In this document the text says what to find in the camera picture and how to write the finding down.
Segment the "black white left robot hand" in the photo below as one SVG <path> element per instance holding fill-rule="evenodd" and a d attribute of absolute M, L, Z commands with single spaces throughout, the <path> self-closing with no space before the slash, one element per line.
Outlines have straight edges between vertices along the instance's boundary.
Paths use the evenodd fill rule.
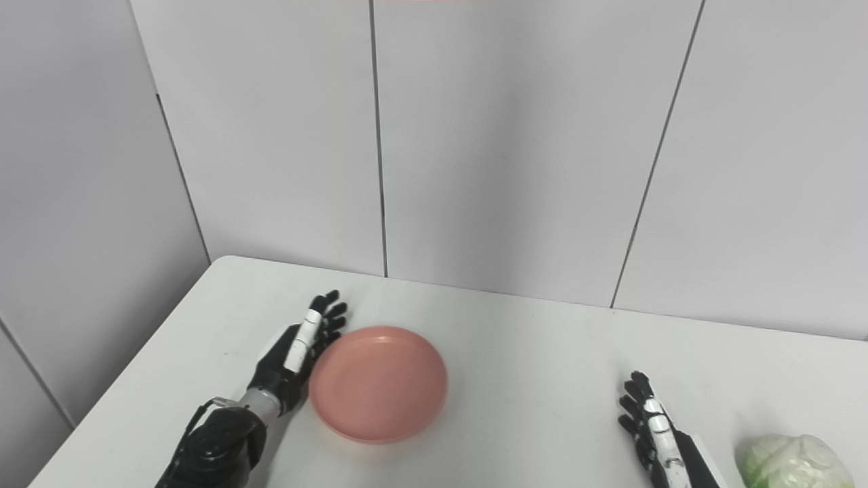
<path fill-rule="evenodd" d="M 294 410 L 314 365 L 341 338 L 347 310 L 338 290 L 315 296 L 300 324 L 286 327 L 257 363 L 248 390 L 274 399 L 279 416 Z"/>

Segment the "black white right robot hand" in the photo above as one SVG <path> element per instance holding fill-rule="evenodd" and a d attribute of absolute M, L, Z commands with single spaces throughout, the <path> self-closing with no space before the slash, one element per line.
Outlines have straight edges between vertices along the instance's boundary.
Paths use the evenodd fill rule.
<path fill-rule="evenodd" d="M 652 486 L 722 487 L 697 442 L 673 423 L 648 376 L 632 371 L 623 387 L 626 394 L 618 399 L 623 411 L 618 423 L 632 439 Z"/>

